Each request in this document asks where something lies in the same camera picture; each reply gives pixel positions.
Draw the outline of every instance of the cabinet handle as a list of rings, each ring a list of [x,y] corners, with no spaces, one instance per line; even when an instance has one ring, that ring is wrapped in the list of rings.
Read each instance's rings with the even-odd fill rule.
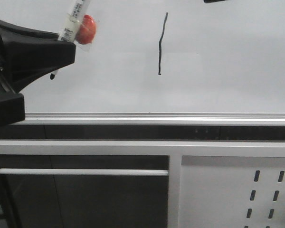
[[[168,170],[111,170],[111,169],[0,169],[11,175],[87,175],[87,176],[168,176]]]

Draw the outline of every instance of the cabinet door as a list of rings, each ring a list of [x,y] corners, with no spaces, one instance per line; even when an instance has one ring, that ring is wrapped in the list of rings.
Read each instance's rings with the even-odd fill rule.
[[[51,168],[51,164],[48,156],[0,155],[0,168]],[[53,176],[5,177],[5,186],[11,194],[21,228],[62,228]],[[0,219],[0,228],[6,227],[6,221]]]
[[[58,169],[168,169],[167,156],[54,156]],[[166,228],[167,176],[55,176],[64,228]]]

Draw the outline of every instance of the white marker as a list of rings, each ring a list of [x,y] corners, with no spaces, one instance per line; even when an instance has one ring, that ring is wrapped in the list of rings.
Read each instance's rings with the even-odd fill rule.
[[[59,34],[58,40],[72,43],[75,41],[76,34],[80,29],[82,20],[90,3],[91,0],[74,0],[74,4],[68,12],[65,25]],[[50,78],[54,79],[57,73],[58,70],[52,72]]]

